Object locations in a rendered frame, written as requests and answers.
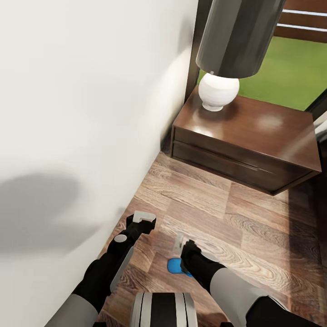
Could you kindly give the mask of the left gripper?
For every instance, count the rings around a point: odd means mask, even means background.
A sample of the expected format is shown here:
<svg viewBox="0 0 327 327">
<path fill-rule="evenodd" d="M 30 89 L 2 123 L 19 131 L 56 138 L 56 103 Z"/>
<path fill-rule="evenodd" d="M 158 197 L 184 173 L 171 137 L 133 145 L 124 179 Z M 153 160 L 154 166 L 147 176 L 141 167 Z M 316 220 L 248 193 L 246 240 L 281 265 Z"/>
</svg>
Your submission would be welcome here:
<svg viewBox="0 0 327 327">
<path fill-rule="evenodd" d="M 142 233 L 149 234 L 151 230 L 154 230 L 156 224 L 156 218 L 152 221 L 142 219 L 141 222 L 133 222 L 133 217 L 128 217 L 126 222 L 126 228 L 134 228 L 138 232 L 138 237 Z"/>
</svg>

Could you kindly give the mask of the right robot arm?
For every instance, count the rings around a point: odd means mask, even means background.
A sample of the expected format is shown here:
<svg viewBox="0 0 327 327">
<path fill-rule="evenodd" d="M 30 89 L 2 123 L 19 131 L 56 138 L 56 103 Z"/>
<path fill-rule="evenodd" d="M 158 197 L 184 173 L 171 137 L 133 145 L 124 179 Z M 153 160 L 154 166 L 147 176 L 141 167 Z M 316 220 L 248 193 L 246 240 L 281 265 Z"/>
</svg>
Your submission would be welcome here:
<svg viewBox="0 0 327 327">
<path fill-rule="evenodd" d="M 321 327 L 291 311 L 268 292 L 254 286 L 202 252 L 179 233 L 173 252 L 180 255 L 181 270 L 208 291 L 234 327 Z"/>
</svg>

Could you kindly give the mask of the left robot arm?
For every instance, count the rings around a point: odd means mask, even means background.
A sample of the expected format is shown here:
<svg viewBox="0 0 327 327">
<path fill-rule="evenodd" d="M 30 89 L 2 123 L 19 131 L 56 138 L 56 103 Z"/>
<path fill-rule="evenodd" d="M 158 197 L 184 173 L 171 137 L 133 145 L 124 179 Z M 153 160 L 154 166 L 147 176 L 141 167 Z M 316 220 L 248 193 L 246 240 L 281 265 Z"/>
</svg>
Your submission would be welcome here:
<svg viewBox="0 0 327 327">
<path fill-rule="evenodd" d="M 93 327 L 134 253 L 134 244 L 142 233 L 154 230 L 156 215 L 135 211 L 127 218 L 126 229 L 116 235 L 107 253 L 94 260 L 84 279 L 45 327 Z"/>
</svg>

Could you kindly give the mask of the sandal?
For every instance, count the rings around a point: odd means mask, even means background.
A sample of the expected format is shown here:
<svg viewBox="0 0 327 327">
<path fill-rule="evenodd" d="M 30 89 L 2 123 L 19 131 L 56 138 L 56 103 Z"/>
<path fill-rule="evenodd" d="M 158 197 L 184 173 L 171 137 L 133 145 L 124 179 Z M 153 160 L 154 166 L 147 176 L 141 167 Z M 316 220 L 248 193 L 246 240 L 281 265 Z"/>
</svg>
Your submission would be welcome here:
<svg viewBox="0 0 327 327">
<path fill-rule="evenodd" d="M 181 266 L 180 266 L 180 263 L 181 263 L 182 259 L 180 258 L 172 258 L 168 261 L 168 271 L 172 274 L 176 274 L 176 273 L 184 273 L 182 270 L 181 270 Z M 190 272 L 188 272 L 186 275 L 188 275 L 189 277 L 193 277 Z"/>
</svg>

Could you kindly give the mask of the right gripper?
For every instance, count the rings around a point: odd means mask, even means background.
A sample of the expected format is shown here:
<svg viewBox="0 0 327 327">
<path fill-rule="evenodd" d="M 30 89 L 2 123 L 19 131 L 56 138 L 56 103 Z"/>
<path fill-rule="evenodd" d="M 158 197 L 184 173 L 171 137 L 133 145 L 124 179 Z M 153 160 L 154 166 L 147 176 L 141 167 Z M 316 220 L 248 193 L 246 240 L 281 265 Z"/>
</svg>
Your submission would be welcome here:
<svg viewBox="0 0 327 327">
<path fill-rule="evenodd" d="M 186 241 L 185 245 L 186 245 L 187 243 L 193 243 L 193 242 L 192 242 L 192 241 Z M 187 273 L 188 273 L 188 270 L 183 266 L 183 264 L 184 264 L 184 262 L 181 261 L 181 263 L 180 263 L 181 270 L 182 270 L 184 273 L 187 274 Z"/>
</svg>

